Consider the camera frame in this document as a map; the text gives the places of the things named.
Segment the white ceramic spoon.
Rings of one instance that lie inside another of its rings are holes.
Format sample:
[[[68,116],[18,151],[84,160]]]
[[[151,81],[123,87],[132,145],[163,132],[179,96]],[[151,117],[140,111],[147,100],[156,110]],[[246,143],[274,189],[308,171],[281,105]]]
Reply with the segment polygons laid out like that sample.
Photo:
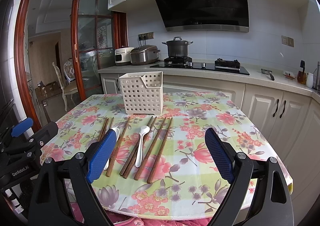
[[[136,161],[135,161],[135,167],[137,167],[137,168],[139,168],[141,166],[141,163],[142,163],[142,158],[143,158],[143,139],[144,139],[144,136],[146,134],[148,134],[149,131],[150,131],[150,127],[149,126],[141,126],[140,131],[139,131],[140,139],[139,139],[139,145],[138,145],[137,156],[136,156]]]
[[[117,127],[110,128],[103,138],[104,153],[106,154],[106,164],[104,166],[104,171],[107,171],[109,166],[109,159],[111,154],[116,147],[116,143],[119,139],[120,130]]]

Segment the white dining chair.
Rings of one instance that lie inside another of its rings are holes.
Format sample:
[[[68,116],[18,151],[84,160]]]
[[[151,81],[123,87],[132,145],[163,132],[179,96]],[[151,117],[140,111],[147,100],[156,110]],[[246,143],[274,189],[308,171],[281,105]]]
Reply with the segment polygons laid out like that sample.
[[[70,95],[71,101],[73,102],[73,95],[78,93],[78,88],[77,88],[75,81],[71,82],[68,85],[65,85],[63,78],[62,78],[62,75],[61,75],[61,71],[58,68],[58,66],[56,66],[56,64],[54,62],[52,62],[52,66],[55,70],[55,73],[57,75],[57,79],[59,81],[59,85],[60,85],[60,88],[62,91],[62,99],[63,99],[64,105],[65,105],[65,112],[67,112],[68,111],[67,96]]]

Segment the floral tablecloth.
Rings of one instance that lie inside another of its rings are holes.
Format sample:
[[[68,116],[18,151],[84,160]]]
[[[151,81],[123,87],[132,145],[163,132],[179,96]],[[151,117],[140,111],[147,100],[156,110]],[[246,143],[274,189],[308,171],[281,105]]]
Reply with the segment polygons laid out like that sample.
[[[277,154],[251,120],[223,93],[166,93],[161,116],[157,117],[143,146],[147,153],[164,118],[165,124],[138,180],[133,168],[125,179],[119,175],[139,139],[141,126],[150,115],[127,115],[119,94],[93,95],[57,121],[58,134],[42,148],[42,158],[56,161],[71,158],[97,141],[105,119],[123,137],[110,177],[101,175],[93,189],[107,210],[132,217],[181,221],[212,217],[225,197],[229,183],[224,180],[204,142],[208,128],[237,152],[254,160]],[[162,144],[170,119],[167,142],[153,182],[147,179]]]

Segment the white lower cabinets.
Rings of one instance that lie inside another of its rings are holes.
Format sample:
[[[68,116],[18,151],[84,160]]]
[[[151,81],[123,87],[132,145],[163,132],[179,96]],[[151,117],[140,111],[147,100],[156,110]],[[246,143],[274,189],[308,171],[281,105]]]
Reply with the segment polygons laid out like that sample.
[[[119,78],[134,66],[100,71],[103,95],[119,94]],[[291,192],[295,222],[300,222],[319,196],[319,97],[299,86],[255,80],[253,76],[163,70],[166,93],[225,94],[259,129],[276,152]]]

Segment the red wooden sliding door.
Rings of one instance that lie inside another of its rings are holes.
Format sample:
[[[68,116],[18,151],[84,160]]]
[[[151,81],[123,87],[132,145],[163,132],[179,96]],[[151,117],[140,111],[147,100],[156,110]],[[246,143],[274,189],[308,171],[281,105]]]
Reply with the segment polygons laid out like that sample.
[[[34,132],[37,132],[42,128],[42,126],[32,104],[31,95],[27,86],[27,74],[24,67],[24,25],[27,19],[29,1],[30,0],[20,0],[20,4],[18,6],[14,32],[14,66],[18,92],[22,102],[23,110],[26,114],[26,117],[33,119],[33,126],[31,128]],[[80,73],[80,51],[79,39],[77,36],[79,4],[80,0],[72,1],[71,52],[73,64],[75,64],[76,85],[80,87],[80,99],[84,100],[86,98],[86,94],[84,85],[81,83],[82,74]]]

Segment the white rice cooker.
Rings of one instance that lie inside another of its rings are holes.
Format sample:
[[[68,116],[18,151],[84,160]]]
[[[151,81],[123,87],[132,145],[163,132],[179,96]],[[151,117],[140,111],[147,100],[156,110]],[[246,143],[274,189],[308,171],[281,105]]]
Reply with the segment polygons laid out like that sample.
[[[114,51],[114,59],[117,66],[122,65],[130,65],[131,57],[130,53],[134,49],[134,47],[122,47],[115,49]]]

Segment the white perforated utensil basket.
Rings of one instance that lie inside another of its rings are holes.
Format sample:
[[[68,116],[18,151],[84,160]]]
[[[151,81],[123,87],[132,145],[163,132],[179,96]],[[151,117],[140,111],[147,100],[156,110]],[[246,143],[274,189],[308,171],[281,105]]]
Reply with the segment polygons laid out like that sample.
[[[127,114],[161,115],[163,110],[163,73],[128,73],[119,78]]]

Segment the white small bottle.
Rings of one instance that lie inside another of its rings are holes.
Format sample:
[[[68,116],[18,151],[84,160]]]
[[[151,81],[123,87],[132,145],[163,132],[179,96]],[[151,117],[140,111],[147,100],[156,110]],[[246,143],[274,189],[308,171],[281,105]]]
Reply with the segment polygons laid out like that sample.
[[[306,86],[308,88],[313,88],[313,73],[308,73],[308,76],[306,79]]]

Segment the black gas stove top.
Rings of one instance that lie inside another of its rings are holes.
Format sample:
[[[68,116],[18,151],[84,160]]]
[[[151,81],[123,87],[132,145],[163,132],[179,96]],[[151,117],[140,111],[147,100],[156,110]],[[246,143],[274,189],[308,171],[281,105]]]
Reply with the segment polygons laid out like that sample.
[[[241,66],[238,60],[227,61],[221,58],[218,58],[214,63],[199,63],[193,62],[190,57],[168,57],[164,61],[153,64],[150,67],[206,70],[249,76],[249,72]]]

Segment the silver rice cooker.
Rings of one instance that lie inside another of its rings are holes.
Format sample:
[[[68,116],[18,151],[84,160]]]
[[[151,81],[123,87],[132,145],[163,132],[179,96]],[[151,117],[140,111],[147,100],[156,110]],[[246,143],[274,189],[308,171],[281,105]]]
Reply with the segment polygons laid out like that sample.
[[[135,47],[130,52],[131,64],[146,65],[157,62],[159,59],[159,52],[160,50],[155,45]]]

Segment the black cooking pot with lid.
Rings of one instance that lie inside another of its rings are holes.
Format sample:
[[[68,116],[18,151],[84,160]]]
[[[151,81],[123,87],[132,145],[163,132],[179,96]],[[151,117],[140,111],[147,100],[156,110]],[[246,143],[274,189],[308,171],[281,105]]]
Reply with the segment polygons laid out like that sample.
[[[181,37],[174,37],[173,40],[162,42],[167,46],[169,57],[187,57],[188,46],[192,43],[193,41],[183,40]]]

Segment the black range hood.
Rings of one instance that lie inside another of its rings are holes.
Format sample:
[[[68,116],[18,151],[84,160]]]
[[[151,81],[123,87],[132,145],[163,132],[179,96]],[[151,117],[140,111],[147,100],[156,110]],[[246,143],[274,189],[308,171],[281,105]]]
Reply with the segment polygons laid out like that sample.
[[[248,0],[155,0],[168,32],[249,32]]]

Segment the wall power outlet left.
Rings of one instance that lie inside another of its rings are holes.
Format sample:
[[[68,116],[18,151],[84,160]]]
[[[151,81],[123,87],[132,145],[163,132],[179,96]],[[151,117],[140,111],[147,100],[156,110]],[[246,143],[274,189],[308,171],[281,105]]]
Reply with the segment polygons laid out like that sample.
[[[154,33],[153,32],[148,32],[148,33],[142,33],[138,35],[138,40],[148,40],[148,39],[154,39]]]

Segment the wall power outlet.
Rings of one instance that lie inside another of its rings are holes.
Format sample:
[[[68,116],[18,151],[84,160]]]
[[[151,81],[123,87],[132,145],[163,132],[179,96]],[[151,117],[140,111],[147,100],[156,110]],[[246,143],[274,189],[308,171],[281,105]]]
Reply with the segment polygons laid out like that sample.
[[[153,32],[148,32],[148,33],[142,33],[138,35],[138,40],[148,40],[148,39],[154,39],[154,33]]]
[[[290,47],[294,47],[294,39],[284,35],[281,36],[281,43]]]

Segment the wall power outlet right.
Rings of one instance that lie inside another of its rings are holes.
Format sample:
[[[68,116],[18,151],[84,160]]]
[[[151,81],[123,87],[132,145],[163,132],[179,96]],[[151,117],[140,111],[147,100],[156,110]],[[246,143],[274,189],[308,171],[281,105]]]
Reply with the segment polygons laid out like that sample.
[[[294,39],[284,35],[281,36],[281,43],[290,47],[294,47]]]

